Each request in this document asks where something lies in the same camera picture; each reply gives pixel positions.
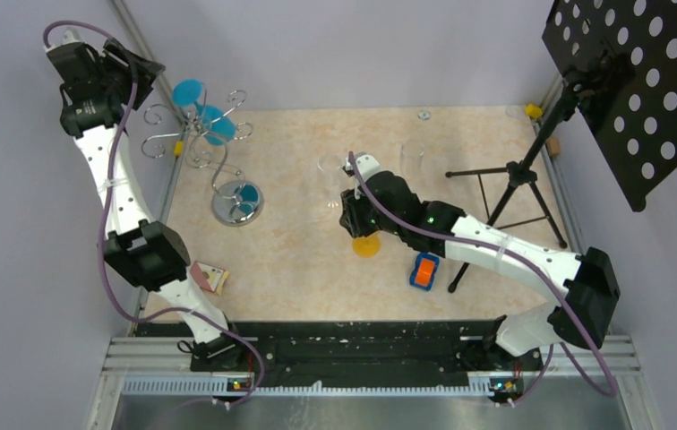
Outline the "yellow wine glass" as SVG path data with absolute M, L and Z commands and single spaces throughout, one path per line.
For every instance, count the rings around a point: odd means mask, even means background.
M 381 250 L 381 238 L 378 232 L 370 236 L 352 239 L 352 249 L 361 258 L 372 258 Z

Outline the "clear flute wine glass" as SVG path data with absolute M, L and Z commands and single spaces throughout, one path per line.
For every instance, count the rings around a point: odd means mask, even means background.
M 421 176 L 425 153 L 426 147 L 420 141 L 410 140 L 401 146 L 399 167 L 405 179 L 415 180 Z

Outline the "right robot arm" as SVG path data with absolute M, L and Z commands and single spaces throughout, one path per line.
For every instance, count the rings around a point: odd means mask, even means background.
M 529 350 L 564 342 L 601 348 L 620 299 L 609 255 L 590 247 L 583 254 L 553 250 L 519 239 L 462 209 L 422 201 L 389 171 L 341 194 L 339 224 L 351 237 L 386 232 L 421 253 L 494 271 L 533 289 L 544 304 L 500 317 L 484 340 L 484 358 L 507 369 Z

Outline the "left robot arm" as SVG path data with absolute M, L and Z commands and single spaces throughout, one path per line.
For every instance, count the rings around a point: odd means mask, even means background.
M 130 161 L 125 119 L 150 95 L 164 65 L 116 39 L 101 51 L 83 41 L 65 42 L 46 55 L 63 80 L 60 124 L 86 159 L 102 203 L 97 247 L 103 265 L 181 315 L 193 335 L 185 348 L 193 357 L 237 369 L 245 360 L 244 343 L 194 279 L 183 239 L 150 214 Z

